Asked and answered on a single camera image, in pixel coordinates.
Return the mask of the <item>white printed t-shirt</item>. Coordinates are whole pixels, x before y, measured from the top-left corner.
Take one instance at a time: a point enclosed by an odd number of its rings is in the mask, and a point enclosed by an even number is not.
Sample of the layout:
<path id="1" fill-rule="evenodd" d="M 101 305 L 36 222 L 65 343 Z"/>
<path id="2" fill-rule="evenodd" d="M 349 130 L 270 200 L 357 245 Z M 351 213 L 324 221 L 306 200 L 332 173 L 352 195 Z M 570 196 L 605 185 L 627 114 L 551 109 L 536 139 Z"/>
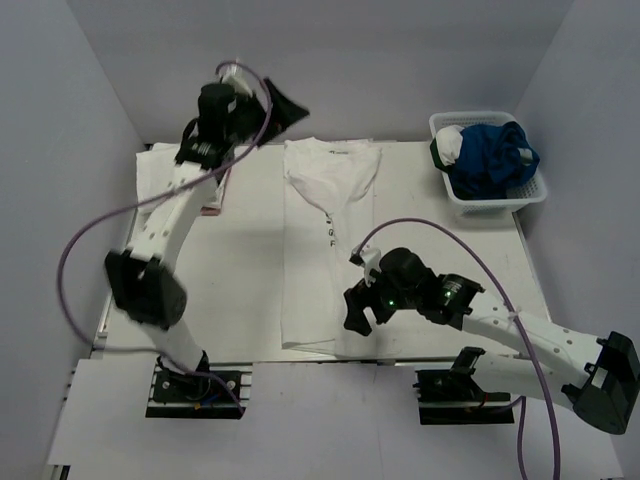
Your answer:
<path id="1" fill-rule="evenodd" d="M 370 140 L 286 142 L 283 348 L 338 358 L 375 354 L 374 335 L 344 328 L 343 294 L 362 277 L 349 258 L 374 227 L 381 157 Z"/>

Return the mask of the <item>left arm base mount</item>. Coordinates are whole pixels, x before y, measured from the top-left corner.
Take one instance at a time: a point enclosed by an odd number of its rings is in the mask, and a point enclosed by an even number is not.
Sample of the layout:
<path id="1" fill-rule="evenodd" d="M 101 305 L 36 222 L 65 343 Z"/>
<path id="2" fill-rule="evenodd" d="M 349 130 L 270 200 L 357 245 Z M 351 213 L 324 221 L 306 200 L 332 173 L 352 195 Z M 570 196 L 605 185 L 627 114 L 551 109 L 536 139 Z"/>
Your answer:
<path id="1" fill-rule="evenodd" d="M 239 420 L 243 413 L 229 395 L 233 393 L 246 409 L 252 384 L 252 366 L 209 365 L 224 382 L 188 377 L 166 368 L 156 360 L 145 417 L 151 419 Z"/>

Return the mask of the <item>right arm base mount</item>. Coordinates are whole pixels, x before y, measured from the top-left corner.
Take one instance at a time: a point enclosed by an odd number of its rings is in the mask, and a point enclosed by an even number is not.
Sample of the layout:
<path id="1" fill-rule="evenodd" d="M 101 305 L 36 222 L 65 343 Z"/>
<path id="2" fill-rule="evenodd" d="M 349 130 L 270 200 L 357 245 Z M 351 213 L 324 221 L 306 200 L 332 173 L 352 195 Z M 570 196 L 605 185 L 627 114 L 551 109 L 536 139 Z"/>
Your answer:
<path id="1" fill-rule="evenodd" d="M 472 379 L 485 351 L 465 347 L 447 367 L 419 367 L 413 384 L 421 426 L 509 425 L 514 423 L 511 395 L 486 392 Z"/>

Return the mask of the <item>blue t-shirt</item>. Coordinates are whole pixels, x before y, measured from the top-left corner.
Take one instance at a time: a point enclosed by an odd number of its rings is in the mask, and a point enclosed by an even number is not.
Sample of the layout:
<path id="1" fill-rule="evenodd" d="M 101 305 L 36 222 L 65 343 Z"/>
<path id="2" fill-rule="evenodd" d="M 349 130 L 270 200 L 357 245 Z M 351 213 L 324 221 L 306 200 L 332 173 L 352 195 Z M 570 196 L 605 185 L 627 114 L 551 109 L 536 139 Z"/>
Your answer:
<path id="1" fill-rule="evenodd" d="M 516 122 L 477 124 L 461 132 L 459 156 L 448 169 L 455 195 L 463 200 L 506 199 L 509 190 L 531 180 L 540 163 Z"/>

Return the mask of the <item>green and white t-shirt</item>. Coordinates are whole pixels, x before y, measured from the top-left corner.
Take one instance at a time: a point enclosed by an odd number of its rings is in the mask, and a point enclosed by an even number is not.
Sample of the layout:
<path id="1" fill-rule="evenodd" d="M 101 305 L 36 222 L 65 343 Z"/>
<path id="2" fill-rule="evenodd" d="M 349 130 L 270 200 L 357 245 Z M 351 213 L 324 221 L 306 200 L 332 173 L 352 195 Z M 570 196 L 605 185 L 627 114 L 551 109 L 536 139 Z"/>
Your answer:
<path id="1" fill-rule="evenodd" d="M 448 173 L 456 164 L 463 143 L 462 131 L 459 125 L 449 125 L 437 131 L 430 143 L 430 152 L 434 166 Z"/>

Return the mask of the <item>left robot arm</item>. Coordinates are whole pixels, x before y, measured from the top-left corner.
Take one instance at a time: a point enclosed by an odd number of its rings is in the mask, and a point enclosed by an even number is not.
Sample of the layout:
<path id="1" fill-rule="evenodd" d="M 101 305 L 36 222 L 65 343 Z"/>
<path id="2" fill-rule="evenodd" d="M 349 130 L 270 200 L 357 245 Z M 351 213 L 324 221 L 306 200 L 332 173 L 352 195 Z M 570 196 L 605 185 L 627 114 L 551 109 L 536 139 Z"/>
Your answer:
<path id="1" fill-rule="evenodd" d="M 270 79 L 262 84 L 268 106 L 236 80 L 202 87 L 198 115 L 185 126 L 175 156 L 173 195 L 153 209 L 142 233 L 123 251 L 110 251 L 104 261 L 116 307 L 150 338 L 162 365 L 180 371 L 177 387 L 191 399 L 209 392 L 212 377 L 204 369 L 205 352 L 183 319 L 187 293 L 174 275 L 181 247 L 236 148 L 249 141 L 263 146 L 310 114 Z"/>

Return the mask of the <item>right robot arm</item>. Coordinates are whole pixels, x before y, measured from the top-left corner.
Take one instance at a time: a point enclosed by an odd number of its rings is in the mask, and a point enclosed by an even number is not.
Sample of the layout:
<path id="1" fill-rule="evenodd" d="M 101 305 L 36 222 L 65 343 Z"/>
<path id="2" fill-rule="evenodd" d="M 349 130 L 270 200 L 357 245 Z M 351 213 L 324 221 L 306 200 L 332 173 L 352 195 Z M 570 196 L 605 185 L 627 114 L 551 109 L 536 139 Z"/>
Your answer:
<path id="1" fill-rule="evenodd" d="M 436 274 L 409 249 L 377 248 L 351 254 L 363 277 L 344 293 L 347 331 L 369 336 L 399 311 L 488 338 L 509 356 L 465 347 L 449 369 L 417 385 L 423 401 L 475 401 L 487 393 L 538 399 L 573 411 L 586 424 L 612 435 L 627 431 L 639 396 L 639 357 L 618 332 L 597 337 L 515 314 L 505 301 L 461 275 Z"/>

